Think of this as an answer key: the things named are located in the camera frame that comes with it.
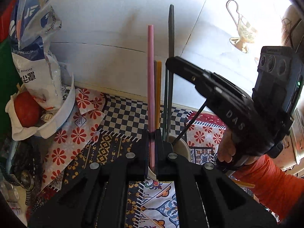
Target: person's arm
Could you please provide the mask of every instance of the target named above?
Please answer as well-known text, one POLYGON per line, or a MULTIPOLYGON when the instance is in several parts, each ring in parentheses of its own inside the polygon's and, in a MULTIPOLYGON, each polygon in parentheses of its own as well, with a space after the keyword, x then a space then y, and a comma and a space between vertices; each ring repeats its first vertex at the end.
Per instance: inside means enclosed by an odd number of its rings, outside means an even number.
POLYGON ((283 220, 304 193, 304 179, 281 171, 268 155, 244 165, 233 175, 236 179, 255 184, 251 191, 260 203, 283 220))

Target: plastic bag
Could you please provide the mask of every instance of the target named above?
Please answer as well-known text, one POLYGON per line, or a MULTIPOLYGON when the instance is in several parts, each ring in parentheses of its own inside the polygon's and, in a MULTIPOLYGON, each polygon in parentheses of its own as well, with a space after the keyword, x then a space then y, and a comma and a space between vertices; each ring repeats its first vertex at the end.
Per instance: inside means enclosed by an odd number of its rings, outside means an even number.
POLYGON ((13 61, 29 93, 52 113, 63 104, 60 67, 49 51, 60 28, 50 0, 17 0, 9 27, 13 61))

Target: checkered cloth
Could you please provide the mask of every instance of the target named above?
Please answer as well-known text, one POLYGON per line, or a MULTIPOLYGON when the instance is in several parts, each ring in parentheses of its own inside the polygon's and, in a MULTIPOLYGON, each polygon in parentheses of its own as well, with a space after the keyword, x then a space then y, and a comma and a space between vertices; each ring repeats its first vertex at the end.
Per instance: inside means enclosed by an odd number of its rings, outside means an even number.
MULTIPOLYGON (((141 139, 143 129, 148 129, 148 104, 119 96, 104 94, 107 105, 104 113, 106 117, 101 122, 99 129, 111 131, 121 136, 141 139)), ((163 110, 161 106, 161 127, 163 123, 163 110)), ((171 131, 178 135, 184 128, 184 120, 190 110, 172 107, 171 131)))

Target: tomato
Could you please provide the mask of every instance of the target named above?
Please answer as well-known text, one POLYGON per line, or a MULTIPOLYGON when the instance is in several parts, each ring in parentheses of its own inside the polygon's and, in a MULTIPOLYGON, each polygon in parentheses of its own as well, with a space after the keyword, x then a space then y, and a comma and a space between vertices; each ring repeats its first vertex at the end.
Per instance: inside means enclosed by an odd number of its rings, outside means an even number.
POLYGON ((34 126, 41 114, 41 107, 29 92, 20 93, 14 100, 16 115, 25 128, 34 126))

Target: green cloth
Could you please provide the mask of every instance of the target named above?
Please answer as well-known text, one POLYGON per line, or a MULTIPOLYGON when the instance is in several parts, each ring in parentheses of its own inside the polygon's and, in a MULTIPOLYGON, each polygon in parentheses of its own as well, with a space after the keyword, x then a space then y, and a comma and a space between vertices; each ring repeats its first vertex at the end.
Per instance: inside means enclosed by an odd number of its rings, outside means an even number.
POLYGON ((0 141, 1 138, 11 129, 11 121, 5 106, 11 95, 18 92, 17 83, 22 84, 20 76, 15 68, 9 39, 0 43, 0 141))

